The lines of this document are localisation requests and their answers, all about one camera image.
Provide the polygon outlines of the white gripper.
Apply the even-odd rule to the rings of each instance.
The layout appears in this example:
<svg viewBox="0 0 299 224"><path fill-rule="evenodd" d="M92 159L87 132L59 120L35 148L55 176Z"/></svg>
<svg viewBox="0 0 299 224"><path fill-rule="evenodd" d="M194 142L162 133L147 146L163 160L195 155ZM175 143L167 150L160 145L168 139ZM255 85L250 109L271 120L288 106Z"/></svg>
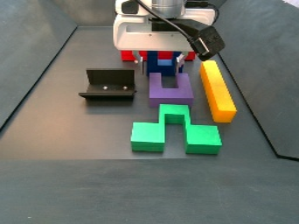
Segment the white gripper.
<svg viewBox="0 0 299 224"><path fill-rule="evenodd" d="M186 37L178 31L154 31L154 15L138 3L140 1L156 14L167 19L190 19L212 25L216 12L214 9L186 8L187 0L116 0L116 18L113 23L113 43L117 50L132 51L135 64L144 74L144 58L139 51L179 51L176 57L176 73L184 65L192 50Z"/></svg>

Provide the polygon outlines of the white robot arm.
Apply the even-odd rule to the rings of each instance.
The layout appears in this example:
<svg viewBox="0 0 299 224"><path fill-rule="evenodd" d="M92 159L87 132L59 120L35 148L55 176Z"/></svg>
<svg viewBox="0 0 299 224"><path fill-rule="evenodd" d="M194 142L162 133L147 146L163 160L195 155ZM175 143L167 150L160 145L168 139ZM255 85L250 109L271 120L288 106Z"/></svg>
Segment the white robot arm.
<svg viewBox="0 0 299 224"><path fill-rule="evenodd" d="M115 10L115 47L148 74L178 74L190 53L208 60L223 48L219 10L206 0L116 0Z"/></svg>

